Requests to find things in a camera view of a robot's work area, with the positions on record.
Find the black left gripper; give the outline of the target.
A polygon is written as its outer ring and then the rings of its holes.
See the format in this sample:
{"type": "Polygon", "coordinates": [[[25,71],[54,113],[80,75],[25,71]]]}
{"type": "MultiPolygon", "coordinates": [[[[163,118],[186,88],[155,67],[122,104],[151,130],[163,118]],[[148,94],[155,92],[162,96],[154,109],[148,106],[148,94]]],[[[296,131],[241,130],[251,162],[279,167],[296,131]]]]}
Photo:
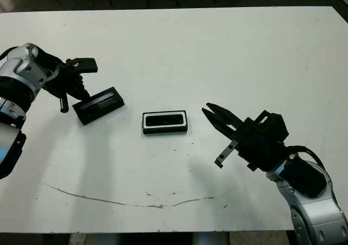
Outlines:
{"type": "Polygon", "coordinates": [[[45,91],[59,99],[62,113],[69,111],[68,95],[77,100],[86,100],[90,97],[80,74],[81,65],[80,61],[67,61],[60,64],[57,77],[46,82],[43,87],[45,91]]]}

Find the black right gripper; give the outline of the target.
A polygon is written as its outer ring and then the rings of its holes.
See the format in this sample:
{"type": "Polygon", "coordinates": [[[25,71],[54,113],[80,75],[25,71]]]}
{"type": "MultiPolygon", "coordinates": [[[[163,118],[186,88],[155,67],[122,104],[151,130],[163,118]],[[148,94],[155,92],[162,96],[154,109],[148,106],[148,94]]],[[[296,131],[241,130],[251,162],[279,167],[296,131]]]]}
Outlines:
{"type": "Polygon", "coordinates": [[[222,168],[223,161],[233,151],[248,162],[252,171],[271,171],[286,160],[286,125],[282,117],[266,117],[263,122],[246,118],[243,122],[231,111],[214,103],[206,103],[210,110],[202,108],[213,127],[229,138],[231,143],[215,159],[222,168]]]}

